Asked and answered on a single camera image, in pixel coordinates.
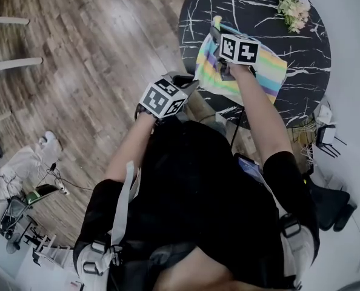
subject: black shirt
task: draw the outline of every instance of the black shirt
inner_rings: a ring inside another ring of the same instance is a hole
[[[317,254],[315,206],[294,156],[279,152],[269,157],[264,178],[283,208],[310,229]],[[112,228],[122,185],[105,180],[95,187],[75,246],[75,262],[84,246]],[[220,133],[197,122],[173,120],[157,127],[150,138],[124,241],[149,243],[151,251],[194,243],[237,280],[285,288],[278,221],[272,195],[241,170]]]

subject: person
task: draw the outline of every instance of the person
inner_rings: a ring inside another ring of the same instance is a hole
[[[62,147],[51,131],[45,132],[39,142],[26,145],[0,168],[0,220],[8,207],[8,199],[19,195],[22,183],[37,169],[49,167],[59,159]]]
[[[294,275],[284,270],[286,239],[274,197],[310,233],[301,244],[312,250],[306,263],[316,258],[315,206],[283,120],[247,67],[230,64],[230,73],[238,82],[265,183],[242,171],[215,129],[175,117],[155,127],[154,116],[140,113],[93,191],[73,252],[78,269],[84,247],[108,243],[126,165],[133,161],[135,177],[141,167],[140,188],[128,205],[123,265],[110,264],[107,290],[295,289]]]

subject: rainbow striped cloth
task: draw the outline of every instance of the rainbow striped cloth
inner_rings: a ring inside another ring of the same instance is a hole
[[[239,31],[221,24],[222,17],[215,16],[214,26],[220,30],[224,28],[234,34]],[[214,56],[218,46],[213,42],[211,34],[204,39],[196,59],[195,79],[200,82],[200,87],[217,95],[224,95],[232,101],[243,105],[241,94],[236,81],[223,81],[220,74],[221,64]],[[275,103],[279,89],[285,81],[287,62],[279,58],[268,47],[261,44],[257,64],[255,65],[256,79],[264,89],[272,104]]]

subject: round table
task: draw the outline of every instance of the round table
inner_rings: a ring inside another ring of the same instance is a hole
[[[185,68],[195,73],[199,48],[214,16],[222,24],[256,38],[288,62],[287,78],[275,107],[287,127],[310,115],[324,96],[331,67],[331,50],[321,18],[312,6],[310,19],[300,34],[289,33],[279,0],[185,0],[179,18],[178,38]],[[224,118],[238,123],[242,106],[222,96],[199,90],[207,103]],[[248,128],[245,113],[241,126]]]

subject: white chair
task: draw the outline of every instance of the white chair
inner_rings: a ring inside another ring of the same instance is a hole
[[[38,264],[40,266],[45,264],[50,269],[52,269],[55,265],[63,269],[71,247],[67,246],[65,249],[62,249],[60,246],[57,246],[57,248],[53,249],[52,245],[56,239],[56,235],[53,235],[51,241],[48,243],[48,246],[44,247],[43,252],[40,252],[47,239],[48,236],[44,236],[36,251],[33,252],[38,256]]]
[[[28,23],[29,23],[29,19],[26,18],[0,17],[0,24],[27,25]],[[39,65],[41,63],[42,63],[41,57],[14,59],[10,61],[0,61],[0,71],[10,68],[16,68],[16,67],[24,67],[27,65]]]

